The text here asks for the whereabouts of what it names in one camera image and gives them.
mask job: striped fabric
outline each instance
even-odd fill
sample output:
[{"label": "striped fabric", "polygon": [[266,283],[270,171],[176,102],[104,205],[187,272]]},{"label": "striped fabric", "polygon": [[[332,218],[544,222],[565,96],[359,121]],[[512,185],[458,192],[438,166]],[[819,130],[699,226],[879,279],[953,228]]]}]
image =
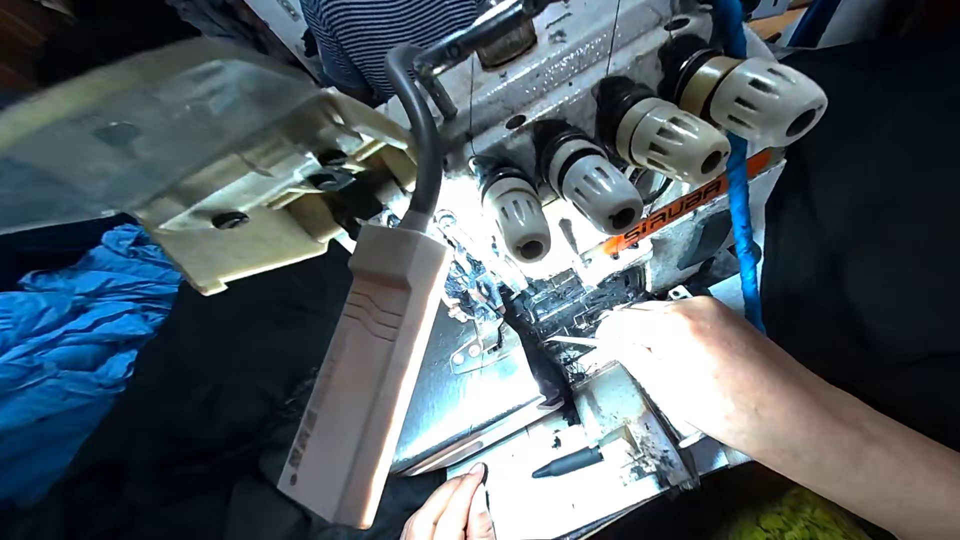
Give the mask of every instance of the striped fabric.
[{"label": "striped fabric", "polygon": [[387,52],[401,43],[427,47],[466,28],[477,0],[300,0],[317,38],[325,75],[336,86],[394,94],[383,70]]}]

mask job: hand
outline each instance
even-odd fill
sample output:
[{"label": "hand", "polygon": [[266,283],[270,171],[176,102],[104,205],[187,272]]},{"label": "hand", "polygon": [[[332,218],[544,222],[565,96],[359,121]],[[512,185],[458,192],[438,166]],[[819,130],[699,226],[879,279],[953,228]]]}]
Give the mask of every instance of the hand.
[{"label": "hand", "polygon": [[597,337],[667,416],[744,451],[833,390],[710,297],[614,311]]},{"label": "hand", "polygon": [[410,516],[400,540],[494,540],[493,520],[483,484],[487,466],[447,480]]},{"label": "hand", "polygon": [[668,417],[898,537],[957,537],[960,454],[818,378],[720,302],[621,309],[597,337]]}]

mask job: forearm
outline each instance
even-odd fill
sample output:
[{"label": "forearm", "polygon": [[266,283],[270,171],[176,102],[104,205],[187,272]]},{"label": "forearm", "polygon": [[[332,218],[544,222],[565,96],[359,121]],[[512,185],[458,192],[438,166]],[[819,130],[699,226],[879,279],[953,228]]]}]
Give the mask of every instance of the forearm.
[{"label": "forearm", "polygon": [[741,450],[901,538],[957,537],[960,454],[812,374],[783,394]]}]

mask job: screw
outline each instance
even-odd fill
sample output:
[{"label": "screw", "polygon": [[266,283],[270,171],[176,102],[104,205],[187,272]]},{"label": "screw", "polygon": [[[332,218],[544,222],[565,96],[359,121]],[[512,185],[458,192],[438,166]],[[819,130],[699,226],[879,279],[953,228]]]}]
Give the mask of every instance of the screw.
[{"label": "screw", "polygon": [[227,229],[240,227],[249,221],[250,217],[247,214],[243,213],[242,211],[234,210],[218,213],[217,215],[213,216],[213,219],[210,220],[210,223],[217,229],[225,231]]}]

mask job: finger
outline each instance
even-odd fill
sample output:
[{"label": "finger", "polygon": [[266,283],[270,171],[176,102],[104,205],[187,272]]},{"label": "finger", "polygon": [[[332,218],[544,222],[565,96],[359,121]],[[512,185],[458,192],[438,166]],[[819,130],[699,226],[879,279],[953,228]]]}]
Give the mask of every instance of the finger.
[{"label": "finger", "polygon": [[434,537],[437,522],[443,515],[450,497],[463,480],[464,477],[449,479],[430,495],[420,510],[410,517],[407,540],[430,540]]},{"label": "finger", "polygon": [[483,481],[487,466],[483,463],[477,463],[470,469],[469,474],[460,482],[456,491],[450,496],[450,502],[446,505],[440,521],[437,522],[437,528],[434,536],[438,540],[447,540],[448,538],[457,538],[467,528],[467,515],[470,510],[470,501],[473,500],[473,494],[477,487]]},{"label": "finger", "polygon": [[487,507],[487,486],[483,483],[473,492],[467,517],[467,540],[495,540],[493,518]]}]

